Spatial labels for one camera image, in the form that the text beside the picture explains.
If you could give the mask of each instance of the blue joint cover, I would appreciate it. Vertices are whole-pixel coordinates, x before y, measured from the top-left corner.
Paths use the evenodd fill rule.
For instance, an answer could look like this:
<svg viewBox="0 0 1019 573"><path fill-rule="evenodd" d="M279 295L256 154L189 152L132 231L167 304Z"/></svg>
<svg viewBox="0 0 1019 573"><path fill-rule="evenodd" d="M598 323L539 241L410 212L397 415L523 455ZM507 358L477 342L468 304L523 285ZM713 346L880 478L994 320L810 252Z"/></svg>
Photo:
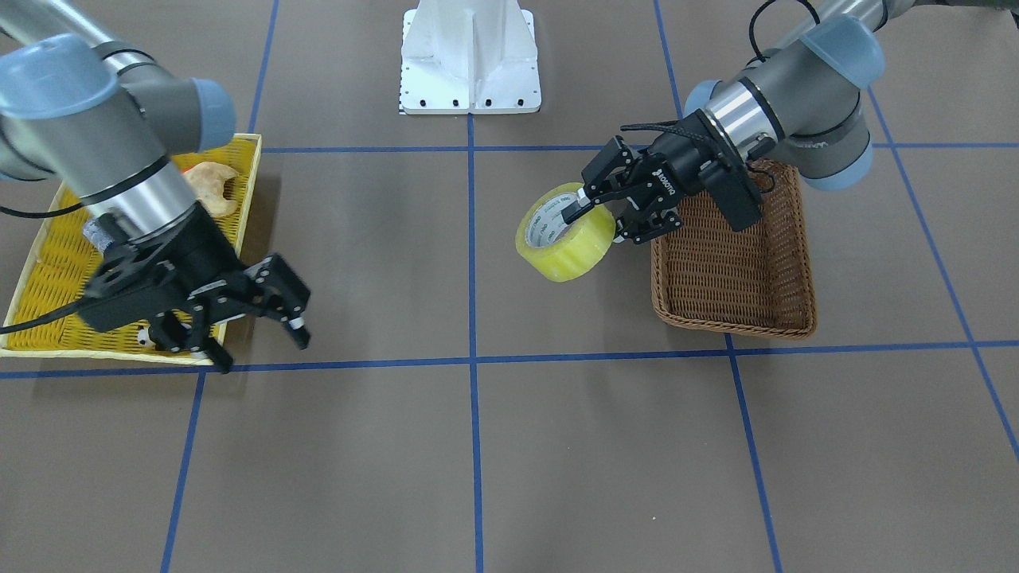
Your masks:
<svg viewBox="0 0 1019 573"><path fill-rule="evenodd" d="M808 179L803 177L803 180L807 181L810 187L819 191L842 191L844 189L853 187L854 185L860 183L867 172L870 171L870 166L874 163L874 148L867 142L867 148L863 150L863 153L849 164L848 167L839 171L834 175L828 175L826 177L821 177L819 179Z"/></svg>
<svg viewBox="0 0 1019 573"><path fill-rule="evenodd" d="M113 97L117 79L77 36L61 34L0 57L0 113L53 119Z"/></svg>
<svg viewBox="0 0 1019 573"><path fill-rule="evenodd" d="M683 116L686 117L707 105L707 102L711 100L711 93L714 92L718 84L721 84L721 80L705 80L690 90L687 103L683 106Z"/></svg>
<svg viewBox="0 0 1019 573"><path fill-rule="evenodd" d="M192 77L198 92L199 108L202 113L202 135L198 151L223 147L233 140L237 115L233 100L222 86L212 80Z"/></svg>
<svg viewBox="0 0 1019 573"><path fill-rule="evenodd" d="M865 23L849 14L822 21L800 42L861 90L884 73L881 45Z"/></svg>

